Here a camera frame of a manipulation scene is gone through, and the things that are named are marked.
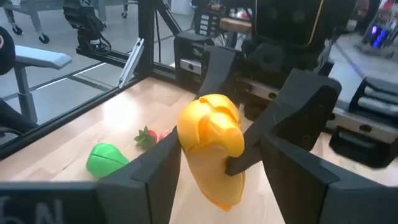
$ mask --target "gray floor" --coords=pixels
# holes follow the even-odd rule
[[[121,18],[122,6],[108,6],[107,29],[103,35],[111,42],[113,49],[122,52],[131,50],[138,37],[137,6],[129,6],[129,17]],[[62,70],[30,67],[27,69],[30,86],[45,85],[33,92],[39,124],[42,124],[62,113],[70,111],[93,97],[114,88],[119,80],[121,68],[107,64],[99,64],[84,73],[71,73],[87,68],[98,63],[87,57],[77,55],[76,30],[72,29],[65,20],[62,11],[40,12],[43,32],[50,37],[49,44],[42,44],[33,28],[30,18],[16,13],[16,21],[23,29],[24,35],[15,35],[8,24],[3,11],[0,11],[0,26],[5,27],[18,45],[35,47],[38,49],[62,52],[72,57],[72,64]],[[175,15],[177,22],[183,30],[190,27],[190,17]],[[162,63],[174,62],[172,33],[165,22],[159,16],[160,38],[162,44]],[[369,57],[357,52],[353,45],[359,41],[359,37],[342,37],[338,44],[343,48],[344,56],[333,48],[331,58],[336,62],[332,72],[356,73],[352,63],[357,65],[365,75],[382,77],[392,82],[398,82],[398,65],[386,59]],[[157,44],[155,44],[155,61],[158,61]],[[14,72],[0,77],[0,97],[4,98],[13,108],[19,111],[19,103],[16,98],[16,80]]]

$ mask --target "strawberry leaves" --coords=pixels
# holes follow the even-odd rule
[[[148,150],[156,144],[157,136],[154,131],[145,126],[143,130],[138,130],[138,136],[136,136],[134,140],[137,142],[137,147],[140,147],[143,150]]]

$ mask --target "black cable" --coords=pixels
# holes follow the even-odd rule
[[[86,40],[86,43],[87,43],[88,47],[90,48],[90,50],[94,51],[94,52],[96,52],[97,54],[100,54],[100,55],[107,55],[107,54],[111,53],[112,45],[101,33],[104,30],[105,25],[101,21],[98,20],[98,18],[95,16],[95,14],[91,15],[90,17],[88,17],[88,22],[89,22],[89,25],[90,25],[90,28],[91,28],[92,32],[94,34],[98,34],[99,35],[99,44],[101,44],[101,49],[103,49],[103,46],[105,46],[107,48],[105,52],[101,52],[101,51],[95,50],[91,46],[91,43],[89,43],[89,41]]]
[[[159,18],[158,18],[156,9],[155,9],[155,23],[156,23],[157,45],[159,46],[159,49],[158,49],[158,52],[159,52],[159,63],[162,63],[162,54],[161,54],[162,45],[160,44]]]
[[[218,41],[221,43],[221,46],[225,46],[224,40],[226,40],[225,35],[221,34],[217,37]]]

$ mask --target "metal bracket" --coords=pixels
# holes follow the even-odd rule
[[[200,62],[188,59],[180,59],[180,67],[184,70],[193,72],[197,75],[201,75],[201,64]]]
[[[274,101],[279,93],[279,90],[276,88],[248,78],[239,78],[238,81],[245,86],[244,91],[269,101]]]
[[[123,67],[122,74],[120,75],[119,78],[119,88],[124,87],[130,80],[131,78],[134,77],[134,71],[138,65],[138,61],[141,58],[142,52],[144,50],[144,39],[138,38],[136,44],[134,45],[129,58],[127,59],[127,62],[125,66]]]

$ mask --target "blue light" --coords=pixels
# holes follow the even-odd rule
[[[384,36],[386,35],[386,31],[382,30],[380,32],[380,35],[377,37],[377,39],[373,42],[373,47],[381,47],[380,42],[383,40]]]

